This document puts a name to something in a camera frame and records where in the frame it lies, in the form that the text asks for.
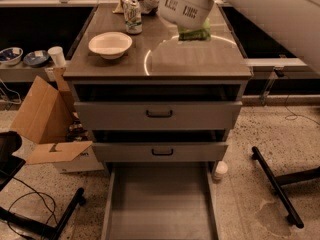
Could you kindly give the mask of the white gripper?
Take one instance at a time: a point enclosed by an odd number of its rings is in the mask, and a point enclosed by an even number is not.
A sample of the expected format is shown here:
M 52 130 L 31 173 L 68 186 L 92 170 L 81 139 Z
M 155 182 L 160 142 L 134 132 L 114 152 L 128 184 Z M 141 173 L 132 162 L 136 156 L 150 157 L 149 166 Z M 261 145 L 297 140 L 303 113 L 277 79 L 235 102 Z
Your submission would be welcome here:
M 159 13 L 165 20 L 187 29 L 198 29 L 213 7 L 213 0 L 160 0 Z

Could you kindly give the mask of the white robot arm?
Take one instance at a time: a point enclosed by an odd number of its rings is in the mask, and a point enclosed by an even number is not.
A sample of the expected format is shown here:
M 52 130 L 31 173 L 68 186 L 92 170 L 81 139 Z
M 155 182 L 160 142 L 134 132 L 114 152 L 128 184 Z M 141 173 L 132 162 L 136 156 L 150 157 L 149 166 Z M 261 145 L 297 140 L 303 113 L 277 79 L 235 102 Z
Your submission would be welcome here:
M 225 0 L 311 69 L 320 71 L 320 0 Z M 160 0 L 160 15 L 188 29 L 201 27 L 214 0 Z

